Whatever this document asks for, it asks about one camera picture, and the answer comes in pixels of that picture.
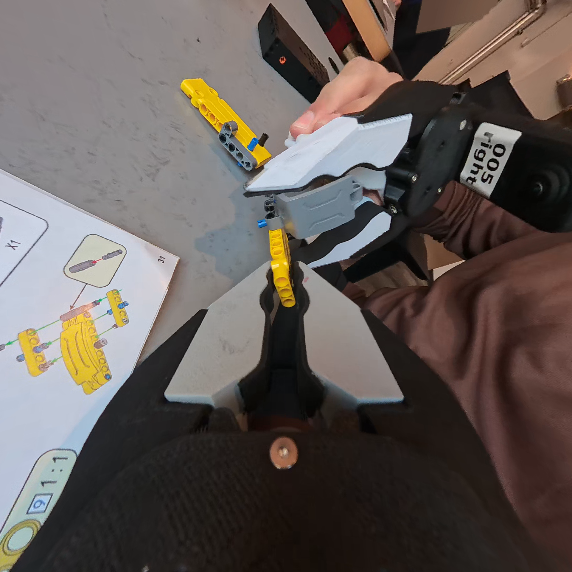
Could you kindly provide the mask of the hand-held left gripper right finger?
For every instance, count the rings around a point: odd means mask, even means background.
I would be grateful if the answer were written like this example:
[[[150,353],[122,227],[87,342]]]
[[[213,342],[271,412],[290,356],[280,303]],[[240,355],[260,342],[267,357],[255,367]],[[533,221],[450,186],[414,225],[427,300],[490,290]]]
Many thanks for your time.
[[[404,394],[360,308],[303,262],[308,299],[302,326],[310,373],[324,388],[321,409],[397,404]]]

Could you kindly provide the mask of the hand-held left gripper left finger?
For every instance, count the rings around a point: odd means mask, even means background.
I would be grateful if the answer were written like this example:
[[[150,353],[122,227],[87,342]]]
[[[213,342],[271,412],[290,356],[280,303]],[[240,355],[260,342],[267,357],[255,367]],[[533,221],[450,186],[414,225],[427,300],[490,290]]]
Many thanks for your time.
[[[261,364],[273,310],[263,264],[206,311],[164,397],[171,403],[245,409],[239,382]]]

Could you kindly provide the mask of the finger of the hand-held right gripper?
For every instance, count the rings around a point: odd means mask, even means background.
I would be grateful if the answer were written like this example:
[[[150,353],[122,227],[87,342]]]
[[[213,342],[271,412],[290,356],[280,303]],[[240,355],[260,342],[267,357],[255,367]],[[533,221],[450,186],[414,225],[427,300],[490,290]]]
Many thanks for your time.
[[[390,229],[391,217],[373,201],[361,201],[353,211],[321,214],[309,226],[310,236],[317,235],[306,247],[306,265],[316,269],[350,259]]]
[[[364,124],[354,117],[335,118],[273,157],[244,185],[244,196],[302,190],[319,178],[336,180],[356,167],[383,170],[404,148],[411,124],[410,113]]]

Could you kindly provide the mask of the yellow panel with curved grey panel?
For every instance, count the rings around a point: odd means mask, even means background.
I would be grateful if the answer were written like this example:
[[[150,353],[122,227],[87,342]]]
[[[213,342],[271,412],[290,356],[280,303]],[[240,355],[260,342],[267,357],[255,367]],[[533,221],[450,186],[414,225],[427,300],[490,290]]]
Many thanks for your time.
[[[296,304],[288,235],[307,239],[332,231],[355,218],[363,203],[363,184],[353,175],[302,191],[263,190],[265,216],[259,227],[268,229],[273,284],[283,306]]]

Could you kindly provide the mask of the yellow panel with grey beam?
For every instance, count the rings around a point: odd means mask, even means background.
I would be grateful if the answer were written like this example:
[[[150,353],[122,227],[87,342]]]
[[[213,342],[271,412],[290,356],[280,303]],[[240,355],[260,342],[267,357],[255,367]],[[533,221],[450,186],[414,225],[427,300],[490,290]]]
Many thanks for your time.
[[[218,134],[218,140],[246,171],[263,167],[272,157],[267,134],[257,137],[239,115],[201,78],[183,80],[180,88]]]

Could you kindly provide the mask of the person's right forearm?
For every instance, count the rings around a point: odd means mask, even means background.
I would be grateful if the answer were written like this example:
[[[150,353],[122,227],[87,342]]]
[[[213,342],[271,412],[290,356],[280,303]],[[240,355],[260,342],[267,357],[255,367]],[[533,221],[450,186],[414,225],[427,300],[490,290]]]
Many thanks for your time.
[[[571,233],[454,182],[415,230],[464,262],[427,287],[343,292],[449,386],[526,529],[571,564]]]

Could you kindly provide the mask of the person's right hand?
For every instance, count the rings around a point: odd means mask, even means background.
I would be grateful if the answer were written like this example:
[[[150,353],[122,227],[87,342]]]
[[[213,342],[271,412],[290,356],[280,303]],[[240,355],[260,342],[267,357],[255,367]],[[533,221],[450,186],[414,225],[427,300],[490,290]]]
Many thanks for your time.
[[[373,104],[390,86],[403,81],[380,63],[357,57],[327,83],[317,99],[291,125],[289,136],[311,134],[335,118],[357,113]]]

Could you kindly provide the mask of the black box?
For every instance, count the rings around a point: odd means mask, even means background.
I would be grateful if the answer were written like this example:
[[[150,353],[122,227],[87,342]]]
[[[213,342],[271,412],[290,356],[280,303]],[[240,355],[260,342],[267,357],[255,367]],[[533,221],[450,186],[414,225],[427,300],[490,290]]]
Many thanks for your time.
[[[261,55],[309,103],[329,82],[324,65],[306,46],[273,4],[257,24]]]

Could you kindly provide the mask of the pale wooden furniture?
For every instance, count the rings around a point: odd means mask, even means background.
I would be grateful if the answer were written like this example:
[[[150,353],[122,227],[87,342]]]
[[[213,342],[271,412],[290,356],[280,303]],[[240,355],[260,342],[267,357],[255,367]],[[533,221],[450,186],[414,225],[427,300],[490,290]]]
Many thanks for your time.
[[[571,113],[571,1],[499,1],[454,26],[415,79],[475,87],[504,72],[533,117]]]

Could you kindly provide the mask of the open instruction booklet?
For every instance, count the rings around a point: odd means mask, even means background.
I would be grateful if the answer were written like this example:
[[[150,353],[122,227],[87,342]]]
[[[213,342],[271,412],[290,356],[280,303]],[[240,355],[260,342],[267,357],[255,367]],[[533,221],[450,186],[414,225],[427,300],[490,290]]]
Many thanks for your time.
[[[179,260],[1,171],[1,571],[131,375]]]

